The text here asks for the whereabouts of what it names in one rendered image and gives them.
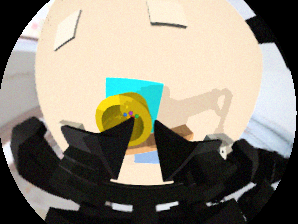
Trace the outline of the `brown wooden bar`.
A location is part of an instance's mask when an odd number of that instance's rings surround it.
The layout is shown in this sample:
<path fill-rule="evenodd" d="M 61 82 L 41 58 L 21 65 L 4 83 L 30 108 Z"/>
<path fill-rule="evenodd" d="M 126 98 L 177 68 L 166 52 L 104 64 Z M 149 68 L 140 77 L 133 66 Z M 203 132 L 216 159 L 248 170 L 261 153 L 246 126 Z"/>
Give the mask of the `brown wooden bar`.
<path fill-rule="evenodd" d="M 186 127 L 186 124 L 178 125 L 178 127 L 170 128 L 174 133 L 182 136 L 182 139 L 193 140 L 194 132 L 190 131 L 190 128 Z M 154 137 L 154 132 L 150 133 L 148 139 L 144 143 L 134 145 L 134 147 L 128 147 L 125 155 L 136 155 L 136 153 L 146 153 L 157 151 L 156 149 L 156 137 Z"/>

